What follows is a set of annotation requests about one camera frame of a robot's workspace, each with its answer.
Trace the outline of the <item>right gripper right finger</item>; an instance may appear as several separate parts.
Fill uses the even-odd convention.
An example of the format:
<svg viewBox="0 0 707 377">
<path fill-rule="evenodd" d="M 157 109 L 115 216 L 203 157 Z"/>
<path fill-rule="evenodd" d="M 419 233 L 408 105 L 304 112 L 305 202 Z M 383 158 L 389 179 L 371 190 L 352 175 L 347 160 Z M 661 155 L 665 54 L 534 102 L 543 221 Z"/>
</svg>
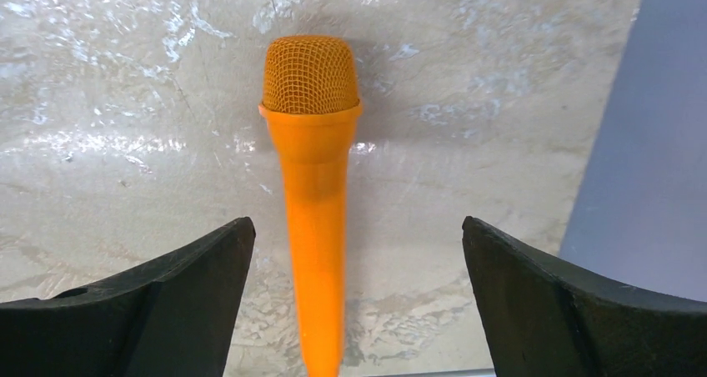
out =
<svg viewBox="0 0 707 377">
<path fill-rule="evenodd" d="M 705 303 L 606 278 L 481 219 L 462 228 L 497 375 L 705 375 Z"/>
</svg>

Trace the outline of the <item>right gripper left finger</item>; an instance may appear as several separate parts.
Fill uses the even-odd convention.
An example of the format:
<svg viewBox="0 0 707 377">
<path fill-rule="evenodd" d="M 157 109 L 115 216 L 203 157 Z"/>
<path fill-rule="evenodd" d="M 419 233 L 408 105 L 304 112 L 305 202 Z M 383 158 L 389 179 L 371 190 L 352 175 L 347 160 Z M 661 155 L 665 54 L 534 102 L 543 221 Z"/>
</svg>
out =
<svg viewBox="0 0 707 377">
<path fill-rule="evenodd" d="M 2 303 L 2 375 L 222 375 L 255 235 L 238 218 L 51 299 Z"/>
</svg>

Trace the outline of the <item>orange microphone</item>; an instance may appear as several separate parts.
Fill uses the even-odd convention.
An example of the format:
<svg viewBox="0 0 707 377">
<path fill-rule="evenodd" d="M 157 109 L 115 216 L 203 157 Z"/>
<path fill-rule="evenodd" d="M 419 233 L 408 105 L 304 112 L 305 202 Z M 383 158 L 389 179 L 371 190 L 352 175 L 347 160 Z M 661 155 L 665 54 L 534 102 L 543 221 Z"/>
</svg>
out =
<svg viewBox="0 0 707 377">
<path fill-rule="evenodd" d="M 341 38 L 297 35 L 268 47 L 264 117 L 279 157 L 303 363 L 335 376 L 343 359 L 348 153 L 362 104 Z"/>
</svg>

